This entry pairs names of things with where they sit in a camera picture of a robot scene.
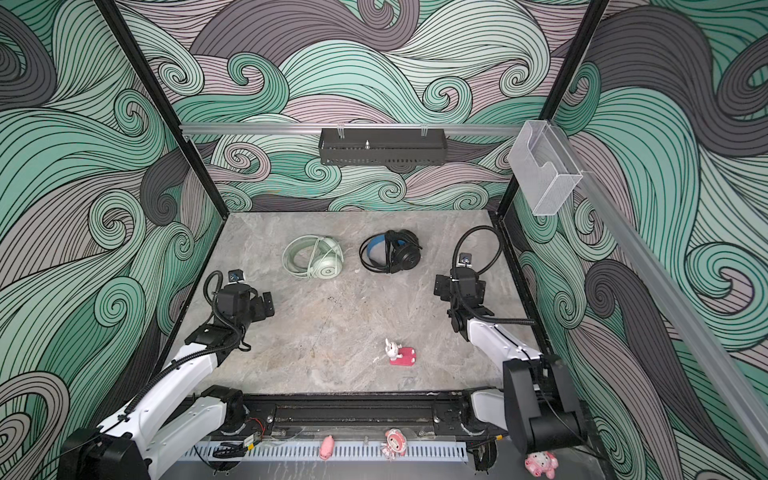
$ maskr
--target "headphones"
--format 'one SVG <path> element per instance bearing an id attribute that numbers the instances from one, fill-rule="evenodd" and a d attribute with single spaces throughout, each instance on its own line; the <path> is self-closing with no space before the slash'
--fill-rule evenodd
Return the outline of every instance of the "headphones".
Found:
<path id="1" fill-rule="evenodd" d="M 386 265 L 382 265 L 370 257 L 371 249 L 374 245 L 384 242 L 386 252 Z M 367 263 L 362 257 L 363 251 L 367 249 Z M 385 233 L 372 235 L 360 245 L 360 262 L 366 270 L 374 273 L 397 273 L 400 270 L 410 270 L 419 264 L 422 259 L 420 252 L 419 238 L 410 230 L 387 230 Z"/>
<path id="2" fill-rule="evenodd" d="M 312 247 L 310 261 L 306 268 L 296 265 L 296 255 L 305 248 Z M 331 237 L 319 235 L 303 235 L 283 251 L 283 268 L 299 278 L 331 279 L 341 273 L 344 262 L 344 252 L 339 242 Z"/>

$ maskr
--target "gray marble surface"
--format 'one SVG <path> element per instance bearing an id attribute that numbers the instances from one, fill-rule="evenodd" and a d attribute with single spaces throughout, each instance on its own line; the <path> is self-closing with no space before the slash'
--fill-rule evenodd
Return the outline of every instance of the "gray marble surface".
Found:
<path id="1" fill-rule="evenodd" d="M 490 224 L 485 211 L 244 213 L 230 216 L 206 266 L 240 268 L 259 292 L 271 291 L 275 316 L 251 325 L 248 353 L 235 351 L 197 387 L 218 384 L 246 393 L 364 392 L 464 389 L 500 386 L 499 369 L 485 354 L 454 333 L 446 302 L 432 291 L 435 275 L 446 275 L 459 237 Z M 370 273 L 357 250 L 369 235 L 406 228 L 419 237 L 422 260 L 413 270 Z M 336 238 L 344 248 L 344 269 L 332 280 L 289 275 L 280 257 L 294 238 L 314 233 Z M 473 234 L 462 251 L 477 270 L 497 248 L 493 233 Z M 504 257 L 483 277 L 485 305 L 497 316 L 525 316 Z M 171 350 L 210 313 L 202 285 Z M 508 326 L 531 346 L 527 326 Z M 384 339 L 415 348 L 414 366 L 391 366 Z"/>

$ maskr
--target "black metal frame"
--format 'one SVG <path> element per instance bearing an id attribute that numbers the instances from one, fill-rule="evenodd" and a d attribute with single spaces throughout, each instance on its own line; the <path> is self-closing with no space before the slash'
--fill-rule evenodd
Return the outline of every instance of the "black metal frame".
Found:
<path id="1" fill-rule="evenodd" d="M 205 163 L 203 162 L 203 159 L 200 158 L 200 154 L 195 148 L 194 144 L 184 138 L 184 135 L 181 133 L 181 122 L 179 117 L 176 115 L 176 111 L 174 110 L 173 106 L 171 106 L 170 102 L 165 97 L 165 93 L 163 92 L 160 83 L 152 73 L 152 69 L 147 62 L 147 59 L 141 52 L 141 48 L 136 42 L 136 38 L 134 38 L 134 36 L 131 34 L 131 30 L 125 23 L 125 19 L 123 18 L 123 15 L 121 15 L 117 4 L 115 4 L 114 0 L 94 1 L 99 11 L 101 12 L 101 15 L 104 17 L 104 20 L 107 22 L 107 25 L 109 25 L 109 28 L 112 30 L 112 34 L 114 35 L 115 39 L 117 39 L 118 43 L 120 44 L 126 58 L 136 71 L 136 75 L 138 76 L 139 80 L 147 89 L 147 93 L 149 94 L 152 103 L 154 103 L 154 106 L 160 113 L 163 121 L 168 126 L 168 129 L 170 129 L 170 132 L 173 134 L 176 143 L 179 145 L 181 153 L 189 162 L 192 170 L 197 175 L 197 179 L 201 184 L 203 184 L 203 188 L 208 194 L 208 197 L 214 203 L 218 214 L 221 216 L 221 226 L 219 227 L 219 231 L 217 232 L 216 237 L 210 246 L 210 251 L 205 258 L 204 265 L 207 265 L 208 260 L 210 260 L 210 256 L 214 252 L 214 248 L 219 241 L 219 237 L 222 230 L 224 229 L 224 225 L 227 223 L 227 218 L 229 217 L 229 209 L 224 203 L 224 200 L 221 197 L 219 190 L 216 188 L 213 179 L 211 179 L 210 175 L 208 174 L 208 171 L 205 168 Z M 197 285 L 200 282 L 200 279 L 203 277 L 203 272 L 204 267 L 201 268 L 200 272 L 197 274 L 194 285 Z M 181 320 L 184 318 L 184 314 L 187 312 L 187 309 L 192 302 L 194 293 L 195 289 L 193 288 L 181 307 L 178 320 L 174 324 L 174 327 L 171 330 L 165 345 L 163 346 L 163 350 L 157 359 L 157 364 L 155 365 L 154 371 L 152 372 L 153 376 L 160 372 L 166 357 L 170 353 L 170 348 L 172 347 L 174 339 L 178 333 Z"/>
<path id="2" fill-rule="evenodd" d="M 466 442 L 469 449 L 480 442 L 506 435 L 496 425 L 479 422 L 471 415 L 471 390 L 441 390 L 429 392 L 365 392 L 365 393 L 296 393 L 289 395 L 244 394 L 243 404 L 248 419 L 259 419 L 265 426 L 264 436 L 291 439 L 335 431 L 343 438 L 345 429 L 359 432 L 370 427 L 372 434 L 388 428 L 398 428 L 406 435 L 430 439 L 455 437 Z M 186 398 L 168 421 L 186 411 L 195 398 Z M 217 430 L 211 432 L 214 441 L 242 440 L 261 428 L 256 421 L 246 422 L 246 428 L 236 435 Z"/>
<path id="3" fill-rule="evenodd" d="M 120 14 L 116 3 L 114 0 L 94 1 L 141 82 L 147 89 L 150 99 L 154 102 L 154 105 L 160 112 L 164 122 L 170 128 L 179 148 L 189 161 L 190 166 L 203 184 L 205 191 L 214 202 L 214 206 L 222 217 L 222 224 L 205 260 L 205 264 L 207 265 L 227 222 L 229 210 L 213 180 L 207 173 L 203 160 L 194 144 L 183 136 L 180 129 L 180 120 L 176 115 L 176 112 L 170 105 L 170 102 L 166 99 L 157 78 L 152 73 L 146 58 Z M 587 12 L 579 26 L 578 32 L 568 50 L 563 68 L 558 73 L 552 91 L 541 110 L 539 116 L 540 119 L 551 120 L 554 117 L 557 107 L 587 50 L 589 41 L 591 40 L 594 31 L 597 29 L 607 4 L 608 0 L 591 0 Z M 525 312 L 528 317 L 536 321 L 536 325 L 532 328 L 538 342 L 538 347 L 543 353 L 549 354 L 552 352 L 551 345 L 541 324 L 541 317 L 538 314 L 538 309 L 536 308 L 528 284 L 525 282 L 518 258 L 512 248 L 508 231 L 503 222 L 503 217 L 511 207 L 514 196 L 518 192 L 518 188 L 518 181 L 513 177 L 497 210 L 490 210 L 488 215 L 491 218 L 492 225 L 502 232 L 504 240 L 502 242 L 502 251 L 504 252 L 508 268 L 515 281 L 515 286 L 517 287 L 521 301 L 523 302 Z M 203 272 L 204 268 L 200 270 L 200 273 L 195 280 L 195 285 L 202 279 Z M 195 289 L 192 289 L 181 307 L 178 320 L 174 324 L 174 328 L 171 330 L 168 340 L 164 345 L 163 351 L 153 371 L 153 375 L 162 368 L 165 358 L 170 353 L 170 348 L 172 347 L 174 338 L 177 335 L 194 293 Z M 463 425 L 463 422 L 471 421 L 471 419 L 467 419 L 463 416 L 468 412 L 469 392 L 470 391 L 465 390 L 463 392 L 329 393 L 319 395 L 296 394 L 281 396 L 245 395 L 244 403 L 249 408 L 252 417 L 258 416 L 265 422 L 265 433 L 267 435 L 275 436 L 277 433 L 278 437 L 287 437 L 292 435 L 292 432 L 297 428 L 302 429 L 307 425 L 314 425 L 317 428 L 334 425 L 358 427 L 375 426 L 378 428 L 391 425 L 400 428 L 414 428 L 418 435 L 454 436 L 459 441 L 467 442 L 468 447 L 472 449 L 473 446 L 477 448 L 479 444 L 487 443 L 488 440 L 493 439 L 496 435 L 505 434 L 505 431 L 491 425 L 486 431 L 487 435 L 471 436 L 464 430 L 463 427 L 465 425 Z M 171 418 L 187 409 L 193 401 L 194 398 L 189 398 L 182 402 Z M 267 422 L 267 418 L 271 418 L 272 422 Z M 257 427 L 255 423 L 251 426 L 251 429 L 253 432 L 256 431 Z M 250 432 L 243 431 L 241 433 L 245 436 Z M 592 441 L 599 445 L 598 451 L 605 455 L 605 449 L 602 446 L 596 431 L 590 433 Z M 220 439 L 231 440 L 233 437 L 232 435 L 220 435 Z M 609 463 L 601 462 L 601 466 L 604 467 L 604 471 L 611 473 Z"/>
<path id="4" fill-rule="evenodd" d="M 544 107 L 538 116 L 539 120 L 552 120 L 554 118 L 554 114 L 558 111 L 566 90 L 571 85 L 571 80 L 576 75 L 579 65 L 581 65 L 581 59 L 587 53 L 589 42 L 592 40 L 594 31 L 598 29 L 598 24 L 603 18 L 606 7 L 608 7 L 608 0 L 591 0 L 589 2 L 576 35 L 571 40 L 571 47 L 565 55 L 563 66 L 558 72 L 558 76 L 552 85 L 552 90 L 549 92 L 547 101 L 544 103 Z"/>
<path id="5" fill-rule="evenodd" d="M 123 15 L 120 14 L 118 6 L 114 3 L 114 0 L 94 1 L 96 2 L 99 11 L 101 11 L 104 20 L 107 22 L 107 25 L 109 25 L 109 28 L 112 30 L 112 34 L 118 40 L 125 56 L 136 71 L 139 80 L 141 80 L 141 83 L 147 89 L 147 93 L 149 94 L 152 103 L 154 103 L 154 106 L 157 111 L 160 112 L 163 121 L 176 139 L 176 143 L 178 143 L 181 152 L 190 163 L 197 178 L 203 184 L 203 188 L 205 188 L 208 196 L 214 202 L 214 206 L 219 212 L 219 215 L 226 220 L 227 216 L 229 216 L 229 209 L 227 209 L 224 199 L 221 197 L 214 181 L 210 178 L 210 175 L 205 168 L 205 164 L 203 163 L 203 159 L 200 158 L 194 144 L 191 141 L 186 140 L 182 135 L 179 117 L 165 97 L 160 82 L 157 81 L 157 78 L 152 73 L 152 69 L 147 62 L 147 59 L 144 57 L 144 54 L 141 53 L 139 44 L 136 42 L 136 38 L 131 34 L 131 30 L 125 23 Z"/>

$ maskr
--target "pink pig toy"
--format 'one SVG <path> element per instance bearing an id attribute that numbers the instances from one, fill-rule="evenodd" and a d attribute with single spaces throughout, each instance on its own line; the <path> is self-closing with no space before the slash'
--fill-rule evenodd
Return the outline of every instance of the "pink pig toy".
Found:
<path id="1" fill-rule="evenodd" d="M 534 477 L 547 475 L 550 480 L 554 478 L 554 470 L 558 467 L 558 460 L 550 452 L 531 453 L 525 459 L 525 467 Z"/>
<path id="2" fill-rule="evenodd" d="M 320 458 L 323 460 L 327 460 L 328 458 L 331 458 L 331 455 L 333 455 L 333 445 L 335 442 L 333 441 L 333 437 L 331 435 L 328 435 L 323 440 L 323 443 L 320 444 Z"/>

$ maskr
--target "black cable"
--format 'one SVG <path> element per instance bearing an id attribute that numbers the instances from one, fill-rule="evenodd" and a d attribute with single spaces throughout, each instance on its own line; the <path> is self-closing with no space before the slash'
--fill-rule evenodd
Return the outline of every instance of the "black cable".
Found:
<path id="1" fill-rule="evenodd" d="M 538 384 L 539 384 L 539 387 L 541 388 L 541 386 L 543 385 L 543 384 L 542 384 L 542 382 L 541 382 L 541 377 L 539 377 L 538 375 L 536 375 L 536 376 L 537 376 L 537 378 L 538 378 Z M 585 453 L 585 454 L 587 454 L 587 455 L 589 455 L 589 456 L 592 456 L 592 457 L 595 457 L 595 458 L 597 458 L 597 459 L 599 459 L 599 460 L 605 460 L 606 462 L 608 461 L 608 460 L 607 460 L 607 458 L 605 458 L 604 456 L 602 456 L 602 455 L 598 455 L 598 454 L 597 454 L 597 453 L 596 453 L 596 452 L 593 450 L 593 448 L 589 446 L 589 444 L 587 443 L 587 440 L 583 439 L 583 438 L 581 437 L 581 435 L 578 435 L 576 432 L 574 432 L 574 431 L 573 431 L 573 429 L 572 429 L 571 427 L 569 427 L 569 426 L 568 426 L 568 424 L 567 424 L 567 423 L 565 423 L 565 421 L 564 421 L 563 419 L 561 419 L 561 418 L 560 418 L 560 416 L 559 416 L 559 415 L 558 415 L 558 413 L 557 413 L 557 412 L 554 410 L 554 407 L 553 407 L 553 406 L 552 406 L 552 404 L 549 402 L 549 399 L 547 398 L 546 394 L 544 394 L 544 392 L 541 392 L 541 397 L 544 399 L 544 401 L 547 403 L 547 406 L 548 406 L 548 407 L 549 407 L 549 409 L 552 411 L 552 415 L 554 415 L 554 417 L 555 417 L 555 418 L 556 418 L 556 419 L 557 419 L 557 420 L 558 420 L 560 423 L 562 423 L 562 424 L 563 424 L 563 426 L 564 426 L 566 429 L 568 429 L 568 431 L 569 431 L 569 432 L 570 432 L 570 433 L 571 433 L 571 434 L 572 434 L 574 437 L 576 437 L 576 438 L 579 440 L 579 442 L 583 443 L 583 444 L 584 444 L 584 446 L 585 446 L 585 447 L 587 447 L 588 449 L 592 450 L 592 452 L 586 452 L 586 451 L 584 451 L 584 450 L 581 450 L 581 449 L 577 449 L 576 447 L 570 447 L 571 449 L 574 449 L 574 450 L 576 450 L 577 452 Z"/>
<path id="2" fill-rule="evenodd" d="M 59 460 L 59 459 L 60 459 L 61 457 L 63 457 L 64 455 L 67 455 L 69 452 L 73 452 L 74 450 L 77 450 L 77 449 L 81 449 L 81 448 L 83 448 L 83 447 L 84 447 L 84 446 L 86 446 L 87 444 L 89 444 L 89 443 L 93 442 L 95 439 L 97 439 L 99 435 L 103 435 L 103 434 L 105 434 L 105 433 L 109 432 L 109 431 L 110 431 L 110 430 L 112 430 L 114 427 L 116 427 L 116 426 L 120 425 L 122 422 L 123 422 L 123 421 L 122 421 L 122 420 L 120 420 L 119 422 L 115 423 L 114 425 L 112 425 L 112 426 L 111 426 L 111 427 L 109 427 L 108 429 L 104 430 L 103 432 L 99 432 L 99 433 L 98 433 L 96 436 L 94 436 L 93 438 L 91 438 L 91 439 L 88 439 L 88 440 L 86 440 L 85 442 L 82 442 L 80 445 L 78 445 L 78 446 L 76 446 L 76 447 L 72 447 L 71 449 L 67 450 L 66 452 L 62 452 L 62 453 L 60 453 L 60 454 L 56 455 L 54 458 L 51 458 L 50 460 L 48 460 L 48 461 L 45 463 L 45 465 L 43 465 L 42 467 L 38 468 L 38 470 L 37 470 L 37 471 L 36 471 L 36 472 L 35 472 L 35 473 L 34 473 L 34 474 L 31 476 L 31 477 L 29 477 L 29 478 L 35 478 L 35 477 L 37 477 L 38 475 L 40 475 L 40 474 L 43 472 L 43 470 L 45 470 L 45 467 L 49 466 L 51 463 L 55 462 L 56 460 Z"/>
<path id="3" fill-rule="evenodd" d="M 608 462 L 607 458 L 605 458 L 603 455 L 598 455 L 597 453 L 587 452 L 586 450 L 577 449 L 576 447 L 571 447 L 571 450 L 575 450 L 576 452 L 579 452 L 579 453 L 584 453 L 585 455 L 589 455 L 590 457 L 596 458 L 597 460 L 603 460 Z"/>
<path id="4" fill-rule="evenodd" d="M 482 275 L 483 273 L 487 272 L 489 268 L 493 266 L 494 263 L 496 263 L 496 260 L 498 260 L 499 256 L 502 254 L 502 235 L 496 230 L 494 227 L 490 227 L 489 225 L 478 225 L 477 227 L 470 228 L 467 230 L 464 235 L 460 239 L 458 239 L 458 243 L 456 244 L 456 248 L 453 250 L 453 257 L 451 257 L 451 291 L 455 295 L 456 298 L 458 298 L 458 302 L 461 303 L 461 305 L 467 309 L 468 312 L 470 312 L 472 315 L 475 316 L 476 319 L 482 320 L 484 322 L 490 322 L 490 323 L 499 323 L 499 324 L 509 324 L 509 325 L 535 325 L 536 322 L 532 319 L 514 319 L 514 318 L 495 318 L 490 316 L 484 316 L 480 314 L 477 310 L 472 308 L 466 300 L 464 300 L 464 296 L 462 295 L 461 287 L 459 286 L 459 282 L 454 281 L 456 278 L 456 264 L 458 262 L 458 255 L 459 251 L 462 248 L 462 244 L 467 240 L 467 237 L 472 235 L 474 232 L 477 232 L 479 230 L 490 230 L 491 232 L 495 233 L 496 238 L 498 239 L 498 250 L 496 250 L 496 254 L 493 256 L 493 260 L 491 262 L 484 266 L 483 268 L 478 271 L 478 276 Z"/>
<path id="5" fill-rule="evenodd" d="M 389 248 L 386 246 L 386 244 L 385 244 L 385 248 L 384 248 L 384 250 L 385 250 L 385 252 L 386 252 L 386 255 L 387 255 L 387 264 L 386 264 L 386 266 L 376 266 L 376 265 L 374 265 L 374 264 L 372 264 L 372 263 L 366 263 L 365 259 L 363 259 L 363 258 L 362 258 L 362 253 L 363 253 L 363 252 L 366 250 L 366 248 L 368 247 L 368 243 L 370 243 L 370 241 L 371 241 L 371 240 L 373 240 L 374 238 L 376 238 L 376 237 L 378 237 L 378 236 L 380 236 L 380 235 L 383 235 L 383 233 L 374 233 L 374 234 L 373 234 L 373 235 L 371 235 L 370 237 L 366 238 L 366 239 L 365 239 L 365 240 L 364 240 L 364 241 L 363 241 L 363 242 L 360 244 L 360 248 L 359 248 L 359 250 L 357 251 L 357 254 L 358 254 L 358 256 L 360 257 L 360 263 L 362 263 L 362 265 L 363 265 L 363 266 L 366 268 L 366 270 L 368 270 L 369 272 L 374 272 L 374 273 L 389 273 Z"/>
<path id="6" fill-rule="evenodd" d="M 198 458 L 199 458 L 199 459 L 200 459 L 200 460 L 201 460 L 201 461 L 202 461 L 202 462 L 203 462 L 205 465 L 207 465 L 207 466 L 208 466 L 208 468 L 210 468 L 211 470 L 213 470 L 213 471 L 214 471 L 214 473 L 218 473 L 218 472 L 221 472 L 221 470 L 219 470 L 218 468 L 214 467 L 213 465 L 211 465 L 210 463 L 208 463 L 208 461 L 207 461 L 205 458 L 203 458 L 203 456 L 200 454 L 200 452 L 199 452 L 199 451 L 197 451 L 197 445 L 192 445 L 192 448 L 194 449 L 194 452 L 195 452 L 195 453 L 197 453 L 197 457 L 198 457 Z"/>
<path id="7" fill-rule="evenodd" d="M 216 291 L 214 292 L 213 296 L 209 296 L 208 286 L 210 285 L 210 281 L 211 279 L 214 278 L 214 276 L 219 277 L 216 285 Z M 237 328 L 234 324 L 232 324 L 232 322 L 230 322 L 227 318 L 225 318 L 224 315 L 221 313 L 221 311 L 219 311 L 218 292 L 221 289 L 223 278 L 224 278 L 224 274 L 221 273 L 220 270 L 215 270 L 211 272 L 211 274 L 208 275 L 208 278 L 205 279 L 203 296 L 205 297 L 205 300 L 210 305 L 211 312 L 216 317 L 216 319 L 222 322 L 225 326 L 229 327 L 235 333 L 235 336 L 232 339 L 232 341 L 226 345 L 218 346 L 215 348 L 202 349 L 199 352 L 191 353 L 185 357 L 180 358 L 179 360 L 171 360 L 169 366 L 165 367 L 157 375 L 153 376 L 147 382 L 147 384 L 144 385 L 144 387 L 142 387 L 141 390 L 139 390 L 139 393 L 137 393 L 136 396 L 131 400 L 131 402 L 128 403 L 128 405 L 125 407 L 123 415 L 128 415 L 131 412 L 133 412 L 136 409 L 136 406 L 138 406 L 141 399 L 143 399 L 150 392 L 150 390 L 152 390 L 154 386 L 157 385 L 158 382 L 160 382 L 163 378 L 165 378 L 165 376 L 173 372 L 175 369 L 178 369 L 184 363 L 189 362 L 190 360 L 194 360 L 196 358 L 200 358 L 201 356 L 210 355 L 211 353 L 219 353 L 219 352 L 223 352 L 224 350 L 232 350 L 240 345 L 240 341 L 243 339 L 242 330 Z"/>
<path id="8" fill-rule="evenodd" d="M 245 456 L 248 453 L 248 447 L 233 447 L 228 445 L 222 445 L 223 448 L 214 451 L 212 454 L 214 458 L 239 458 Z"/>

